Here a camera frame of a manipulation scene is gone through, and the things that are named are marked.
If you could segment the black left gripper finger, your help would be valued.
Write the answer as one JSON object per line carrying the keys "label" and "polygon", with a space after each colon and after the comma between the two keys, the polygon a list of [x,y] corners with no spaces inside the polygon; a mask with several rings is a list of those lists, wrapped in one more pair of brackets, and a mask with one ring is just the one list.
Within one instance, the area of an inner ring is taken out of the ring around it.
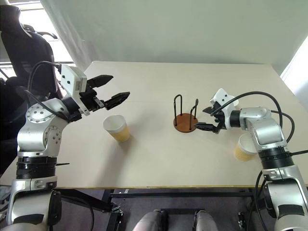
{"label": "black left gripper finger", "polygon": [[130,92],[121,92],[111,97],[111,99],[104,101],[104,107],[106,110],[110,110],[123,103],[130,95]]}
{"label": "black left gripper finger", "polygon": [[99,88],[105,84],[107,84],[114,77],[112,75],[99,75],[97,77],[93,77],[87,80],[87,86],[91,89]]}

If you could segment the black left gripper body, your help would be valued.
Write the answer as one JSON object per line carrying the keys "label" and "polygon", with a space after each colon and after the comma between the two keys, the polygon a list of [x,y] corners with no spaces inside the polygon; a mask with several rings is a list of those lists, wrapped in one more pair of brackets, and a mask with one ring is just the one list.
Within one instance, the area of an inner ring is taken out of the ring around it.
{"label": "black left gripper body", "polygon": [[87,110],[94,112],[104,108],[104,101],[97,98],[97,92],[86,85],[85,91],[79,93],[81,101],[86,106]]}

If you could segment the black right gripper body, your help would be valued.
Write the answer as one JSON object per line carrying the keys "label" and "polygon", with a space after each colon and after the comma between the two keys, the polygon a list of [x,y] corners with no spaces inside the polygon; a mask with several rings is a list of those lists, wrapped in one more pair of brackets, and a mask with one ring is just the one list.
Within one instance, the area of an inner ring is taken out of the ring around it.
{"label": "black right gripper body", "polygon": [[[214,112],[216,109],[221,107],[221,105],[218,102],[215,102],[214,105],[212,106],[212,111]],[[217,123],[217,126],[214,128],[214,133],[219,134],[221,129],[226,129],[225,126],[225,115],[223,111],[219,111],[214,114],[215,122]]]}

